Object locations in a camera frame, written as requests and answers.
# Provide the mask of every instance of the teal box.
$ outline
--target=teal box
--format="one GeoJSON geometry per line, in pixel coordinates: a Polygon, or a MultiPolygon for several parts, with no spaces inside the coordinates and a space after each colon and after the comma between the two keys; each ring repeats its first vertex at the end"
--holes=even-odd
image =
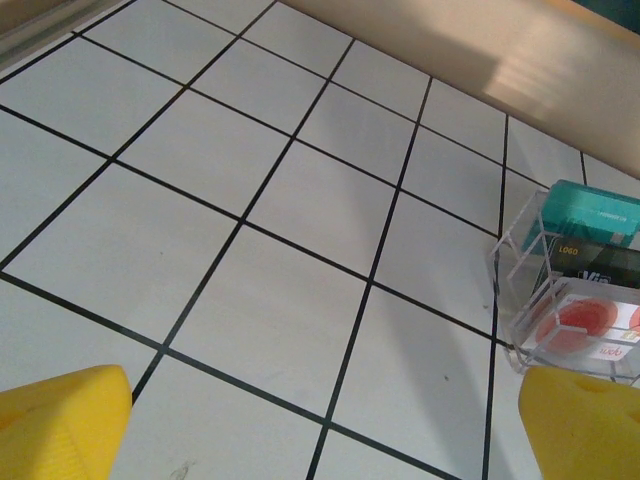
{"type": "MultiPolygon", "coordinates": [[[[591,242],[628,247],[640,230],[640,199],[560,180],[549,191],[542,207],[544,230],[591,242]]],[[[540,233],[531,226],[523,250],[540,233]]],[[[542,254],[542,246],[533,253],[542,254]]]]}

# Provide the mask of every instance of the transparent acrylic container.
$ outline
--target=transparent acrylic container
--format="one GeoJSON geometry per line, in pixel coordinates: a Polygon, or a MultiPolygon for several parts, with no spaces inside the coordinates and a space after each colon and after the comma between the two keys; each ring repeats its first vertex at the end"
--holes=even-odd
{"type": "MultiPolygon", "coordinates": [[[[505,342],[507,357],[519,373],[533,365],[553,365],[632,384],[640,377],[640,331],[612,327],[605,336],[592,336],[586,328],[562,323],[559,294],[565,284],[554,278],[549,255],[551,242],[560,235],[545,231],[541,211],[546,197],[547,192],[540,191],[529,200],[489,256],[498,304],[498,338],[505,342]],[[549,333],[542,341],[532,346],[531,336],[542,321],[553,323],[545,326],[549,333]],[[579,351],[559,353],[554,345],[566,339],[578,341],[579,351]],[[610,348],[628,353],[615,361],[592,358],[589,353],[610,348]]],[[[637,297],[640,303],[640,290],[577,281],[595,288],[597,298],[623,294],[637,297]]]]}

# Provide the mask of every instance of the beige wall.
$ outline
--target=beige wall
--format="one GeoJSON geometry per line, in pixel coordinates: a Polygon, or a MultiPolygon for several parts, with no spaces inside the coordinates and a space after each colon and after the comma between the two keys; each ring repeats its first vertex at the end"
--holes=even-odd
{"type": "Polygon", "coordinates": [[[0,0],[0,71],[118,0],[0,0]]]}
{"type": "Polygon", "coordinates": [[[629,32],[542,0],[285,3],[640,177],[640,42],[629,32]]]}

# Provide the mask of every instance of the floor tile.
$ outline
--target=floor tile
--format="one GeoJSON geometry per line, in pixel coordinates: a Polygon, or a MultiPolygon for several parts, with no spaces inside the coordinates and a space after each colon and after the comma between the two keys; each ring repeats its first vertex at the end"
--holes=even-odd
{"type": "Polygon", "coordinates": [[[364,282],[243,228],[172,347],[324,415],[364,282]]]}
{"type": "Polygon", "coordinates": [[[282,3],[274,5],[244,37],[325,77],[351,40],[282,3]]]}
{"type": "Polygon", "coordinates": [[[518,413],[522,379],[522,375],[511,369],[504,351],[498,347],[489,457],[489,478],[492,480],[542,480],[518,413]]]}
{"type": "Polygon", "coordinates": [[[482,470],[490,342],[371,292],[334,421],[463,479],[482,470]]]}
{"type": "Polygon", "coordinates": [[[96,365],[121,365],[135,385],[155,350],[0,281],[0,391],[96,365]]]}
{"type": "Polygon", "coordinates": [[[495,242],[402,194],[376,281],[490,333],[493,295],[486,258],[495,242]]]}
{"type": "Polygon", "coordinates": [[[304,478],[319,433],[319,425],[165,357],[136,402],[111,478],[304,478]]]}
{"type": "Polygon", "coordinates": [[[121,160],[242,215],[287,138],[185,92],[121,160]]]}
{"type": "Polygon", "coordinates": [[[240,33],[271,0],[171,0],[172,3],[216,25],[240,33]]]}
{"type": "Polygon", "coordinates": [[[584,168],[587,173],[587,183],[591,187],[602,188],[634,198],[640,197],[640,180],[589,155],[584,156],[584,168]]]}
{"type": "Polygon", "coordinates": [[[520,175],[507,170],[504,191],[504,230],[506,231],[516,219],[522,208],[538,191],[545,190],[520,175]]]}
{"type": "Polygon", "coordinates": [[[179,89],[79,39],[0,87],[0,103],[114,153],[179,89]]]}
{"type": "Polygon", "coordinates": [[[422,124],[502,163],[505,114],[469,95],[433,81],[422,124]]]}
{"type": "Polygon", "coordinates": [[[582,183],[580,152],[509,118],[507,166],[550,187],[560,179],[582,183]]]}
{"type": "Polygon", "coordinates": [[[194,87],[293,133],[323,85],[322,78],[239,41],[194,87]]]}
{"type": "Polygon", "coordinates": [[[502,168],[420,128],[403,188],[476,225],[497,232],[502,168]]]}
{"type": "Polygon", "coordinates": [[[329,85],[299,137],[396,183],[413,128],[408,120],[329,85]]]}
{"type": "Polygon", "coordinates": [[[233,225],[113,166],[8,273],[162,341],[233,225]]]}
{"type": "Polygon", "coordinates": [[[0,112],[0,260],[102,163],[86,150],[0,112]]]}
{"type": "Polygon", "coordinates": [[[251,222],[368,275],[393,189],[295,143],[251,222]]]}
{"type": "Polygon", "coordinates": [[[315,480],[435,480],[436,477],[336,432],[329,432],[315,480]]]}
{"type": "Polygon", "coordinates": [[[417,119],[429,76],[356,42],[334,80],[402,115],[417,119]]]}
{"type": "Polygon", "coordinates": [[[8,67],[0,68],[0,81],[2,81],[10,73],[13,73],[15,70],[18,70],[20,67],[22,67],[22,66],[26,65],[27,63],[29,63],[31,60],[34,60],[35,58],[37,58],[38,56],[42,55],[43,53],[46,53],[47,51],[53,49],[59,43],[62,43],[65,40],[68,40],[69,37],[71,37],[70,33],[68,33],[66,35],[62,35],[62,36],[58,37],[57,39],[47,43],[46,45],[43,45],[41,48],[38,48],[33,53],[25,56],[22,60],[19,60],[19,61],[15,62],[15,63],[11,64],[8,67]]]}
{"type": "Polygon", "coordinates": [[[184,83],[233,39],[158,0],[138,0],[87,36],[184,83]]]}

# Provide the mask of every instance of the red circular label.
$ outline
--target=red circular label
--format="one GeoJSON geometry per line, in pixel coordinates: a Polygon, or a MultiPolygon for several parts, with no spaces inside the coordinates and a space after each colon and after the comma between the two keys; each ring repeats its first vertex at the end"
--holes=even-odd
{"type": "Polygon", "coordinates": [[[609,300],[589,298],[577,300],[561,308],[558,315],[560,325],[584,328],[587,333],[568,330],[555,332],[560,325],[556,324],[555,314],[550,314],[540,323],[536,332],[536,342],[542,343],[547,335],[555,332],[546,349],[553,353],[574,353],[591,344],[588,336],[600,337],[611,328],[618,317],[618,307],[609,300]]]}

